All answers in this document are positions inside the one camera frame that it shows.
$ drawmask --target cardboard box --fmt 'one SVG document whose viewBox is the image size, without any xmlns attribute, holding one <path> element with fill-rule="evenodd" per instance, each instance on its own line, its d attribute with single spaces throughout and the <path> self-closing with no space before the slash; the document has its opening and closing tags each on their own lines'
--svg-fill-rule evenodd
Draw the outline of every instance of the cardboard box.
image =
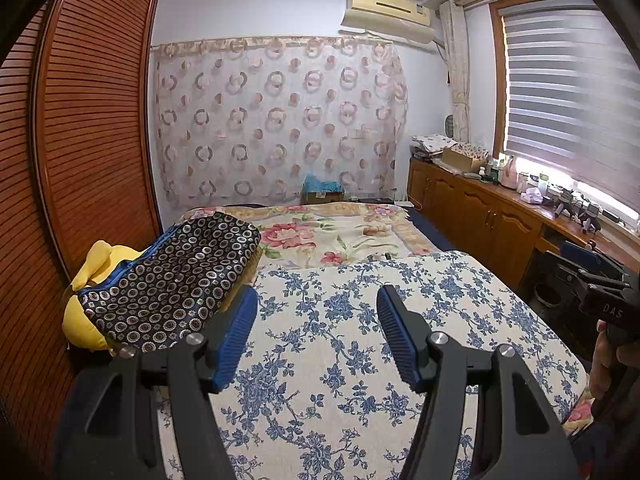
<svg viewBox="0 0 640 480">
<path fill-rule="evenodd" d="M 331 202 L 342 202 L 344 192 L 308 192 L 302 194 L 303 205 L 310 204 L 329 204 Z"/>
<path fill-rule="evenodd" d="M 442 161 L 457 170 L 469 171 L 471 173 L 479 173 L 480 165 L 482 164 L 479 158 L 472 158 L 462 153 L 454 152 L 451 148 L 444 148 L 442 150 Z"/>
</svg>

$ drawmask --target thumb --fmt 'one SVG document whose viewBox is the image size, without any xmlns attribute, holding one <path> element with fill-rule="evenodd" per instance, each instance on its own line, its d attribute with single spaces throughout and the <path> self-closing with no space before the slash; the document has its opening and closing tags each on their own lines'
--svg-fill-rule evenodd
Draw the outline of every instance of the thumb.
<svg viewBox="0 0 640 480">
<path fill-rule="evenodd" d="M 616 351 L 618 361 L 632 368 L 640 368 L 640 343 L 623 345 Z"/>
</svg>

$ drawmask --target beige curtain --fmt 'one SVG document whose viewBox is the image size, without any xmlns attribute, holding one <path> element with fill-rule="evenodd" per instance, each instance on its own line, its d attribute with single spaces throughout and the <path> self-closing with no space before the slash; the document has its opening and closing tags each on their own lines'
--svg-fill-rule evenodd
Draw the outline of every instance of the beige curtain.
<svg viewBox="0 0 640 480">
<path fill-rule="evenodd" d="M 469 45 L 465 11 L 453 0 L 440 5 L 453 99 L 453 138 L 471 142 L 469 135 Z"/>
<path fill-rule="evenodd" d="M 312 173 L 391 194 L 407 91 L 393 44 L 233 38 L 156 53 L 158 146 L 176 209 L 295 203 Z"/>
</svg>

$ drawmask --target metal bolt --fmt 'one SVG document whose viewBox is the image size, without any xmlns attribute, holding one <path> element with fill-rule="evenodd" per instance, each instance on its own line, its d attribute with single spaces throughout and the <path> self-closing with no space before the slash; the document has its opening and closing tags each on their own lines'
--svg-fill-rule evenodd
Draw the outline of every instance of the metal bolt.
<svg viewBox="0 0 640 480">
<path fill-rule="evenodd" d="M 187 341 L 187 344 L 196 346 L 204 341 L 204 336 L 200 332 L 193 332 L 187 334 L 187 337 L 184 339 Z"/>
<path fill-rule="evenodd" d="M 434 332 L 429 339 L 436 345 L 444 345 L 449 341 L 449 336 L 444 332 Z"/>
<path fill-rule="evenodd" d="M 133 346 L 123 346 L 118 352 L 118 357 L 123 359 L 131 359 L 136 354 L 136 349 Z"/>
<path fill-rule="evenodd" d="M 516 355 L 516 351 L 511 345 L 500 345 L 498 346 L 498 352 L 505 357 L 513 357 Z"/>
</svg>

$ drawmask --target yellow plush toy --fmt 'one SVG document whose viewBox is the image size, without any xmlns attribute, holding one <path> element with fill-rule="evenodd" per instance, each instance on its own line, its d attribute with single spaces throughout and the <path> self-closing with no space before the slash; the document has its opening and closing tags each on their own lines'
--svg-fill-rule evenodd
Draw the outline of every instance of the yellow plush toy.
<svg viewBox="0 0 640 480">
<path fill-rule="evenodd" d="M 89 282 L 103 282 L 122 260 L 135 260 L 140 252 L 123 245 L 110 246 L 103 240 L 92 245 L 86 255 L 84 264 L 71 282 L 71 288 L 77 292 Z M 89 350 L 108 350 L 104 336 L 88 317 L 74 294 L 66 304 L 62 330 L 68 341 L 80 348 Z"/>
</svg>

